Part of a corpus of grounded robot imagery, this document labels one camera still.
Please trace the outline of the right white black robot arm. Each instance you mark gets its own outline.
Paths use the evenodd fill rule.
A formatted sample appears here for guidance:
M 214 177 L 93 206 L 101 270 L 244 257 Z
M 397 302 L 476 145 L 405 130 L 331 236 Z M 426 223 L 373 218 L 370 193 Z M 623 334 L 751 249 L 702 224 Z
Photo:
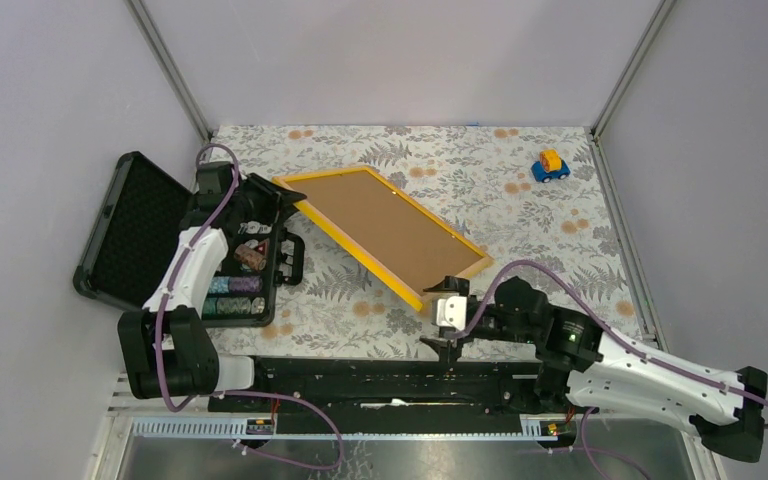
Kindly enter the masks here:
M 729 459 L 760 459 L 768 381 L 762 370 L 704 367 L 608 333 L 592 317 L 551 304 L 519 277 L 502 282 L 488 305 L 470 294 L 468 280 L 452 276 L 424 297 L 439 329 L 424 342 L 444 363 L 455 362 L 475 339 L 534 346 L 537 377 L 524 393 L 506 398 L 515 408 L 634 414 L 695 436 Z

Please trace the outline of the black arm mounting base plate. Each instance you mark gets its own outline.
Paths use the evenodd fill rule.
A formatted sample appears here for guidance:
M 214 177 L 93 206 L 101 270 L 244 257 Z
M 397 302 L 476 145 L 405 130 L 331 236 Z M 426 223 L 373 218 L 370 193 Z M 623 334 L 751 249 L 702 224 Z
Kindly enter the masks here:
M 522 415 L 571 417 L 562 377 L 536 362 L 245 357 L 243 376 L 207 359 L 165 356 L 173 397 L 206 397 L 212 413 L 263 414 L 278 434 L 513 434 Z M 227 385 L 220 383 L 227 380 Z

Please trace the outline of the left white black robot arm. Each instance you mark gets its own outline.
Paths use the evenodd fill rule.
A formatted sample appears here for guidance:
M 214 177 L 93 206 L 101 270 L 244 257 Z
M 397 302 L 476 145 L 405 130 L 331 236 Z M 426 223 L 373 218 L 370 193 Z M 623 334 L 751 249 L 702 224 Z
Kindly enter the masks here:
M 160 284 L 118 322 L 129 385 L 173 412 L 221 389 L 256 411 L 269 401 L 268 381 L 249 360 L 221 358 L 208 331 L 272 322 L 278 287 L 303 277 L 304 242 L 285 223 L 306 196 L 230 163 L 201 166 L 196 180 Z

